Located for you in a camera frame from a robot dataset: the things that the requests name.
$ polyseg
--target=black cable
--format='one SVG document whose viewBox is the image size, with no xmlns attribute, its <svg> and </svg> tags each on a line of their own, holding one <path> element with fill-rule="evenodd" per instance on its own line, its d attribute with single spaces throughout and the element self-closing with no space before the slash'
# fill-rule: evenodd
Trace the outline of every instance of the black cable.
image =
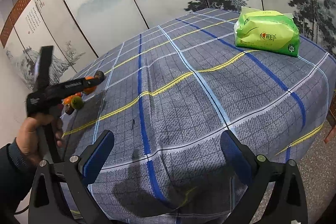
<svg viewBox="0 0 336 224">
<path fill-rule="evenodd" d="M 21 211 L 18 211 L 18 212 L 15 212 L 15 213 L 14 213 L 14 215 L 19 215 L 19 214 L 21 214 L 21 213 L 24 213 L 25 211 L 27 211 L 27 210 L 28 210 L 28 208 L 29 208 L 29 205 L 27 205 L 27 207 L 26 207 L 26 208 L 24 208 L 23 210 L 21 210 Z"/>
</svg>

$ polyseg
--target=human hand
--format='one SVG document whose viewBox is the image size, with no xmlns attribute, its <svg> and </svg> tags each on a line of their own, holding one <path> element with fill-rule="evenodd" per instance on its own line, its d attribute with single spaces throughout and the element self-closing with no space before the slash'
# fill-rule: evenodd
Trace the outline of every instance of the human hand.
<svg viewBox="0 0 336 224">
<path fill-rule="evenodd" d="M 48 114 L 37 113 L 33 117 L 27 117 L 22 123 L 16 137 L 17 146 L 35 166 L 42 160 L 42 157 L 38 153 L 38 137 L 36 130 L 40 126 L 46 126 L 49 123 L 52 125 L 56 137 L 56 144 L 61 147 L 63 145 L 63 122 L 60 118 L 55 119 L 52 115 Z"/>
</svg>

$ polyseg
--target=dark sleeve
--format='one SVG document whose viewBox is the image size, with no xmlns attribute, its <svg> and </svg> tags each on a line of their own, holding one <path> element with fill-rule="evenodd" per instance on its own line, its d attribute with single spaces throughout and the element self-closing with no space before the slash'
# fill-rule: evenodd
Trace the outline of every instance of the dark sleeve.
<svg viewBox="0 0 336 224">
<path fill-rule="evenodd" d="M 16 144 L 0 149 L 0 203 L 15 212 L 20 201 L 29 193 L 36 167 L 32 166 Z"/>
</svg>

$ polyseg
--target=green fruit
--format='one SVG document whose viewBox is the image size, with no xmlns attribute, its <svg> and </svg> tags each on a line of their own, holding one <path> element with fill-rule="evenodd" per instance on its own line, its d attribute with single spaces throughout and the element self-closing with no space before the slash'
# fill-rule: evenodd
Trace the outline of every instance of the green fruit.
<svg viewBox="0 0 336 224">
<path fill-rule="evenodd" d="M 73 97 L 71 100 L 71 106 L 77 110 L 81 109 L 82 107 L 84 107 L 83 99 L 79 96 Z"/>
</svg>

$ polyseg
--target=metal screw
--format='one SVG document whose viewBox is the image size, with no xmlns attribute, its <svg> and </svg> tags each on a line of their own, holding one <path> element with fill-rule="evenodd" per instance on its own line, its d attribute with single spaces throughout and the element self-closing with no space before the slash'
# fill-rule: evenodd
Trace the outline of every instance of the metal screw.
<svg viewBox="0 0 336 224">
<path fill-rule="evenodd" d="M 266 157 L 264 155 L 258 155 L 257 160 L 264 162 L 266 160 Z"/>
<path fill-rule="evenodd" d="M 78 156 L 74 155 L 70 158 L 71 162 L 76 162 L 78 160 Z"/>
<path fill-rule="evenodd" d="M 43 167 L 47 164 L 47 161 L 46 160 L 42 160 L 40 161 L 40 166 Z"/>
<path fill-rule="evenodd" d="M 289 163 L 290 166 L 295 166 L 296 165 L 296 162 L 293 161 L 293 160 L 289 160 L 288 163 Z"/>
</svg>

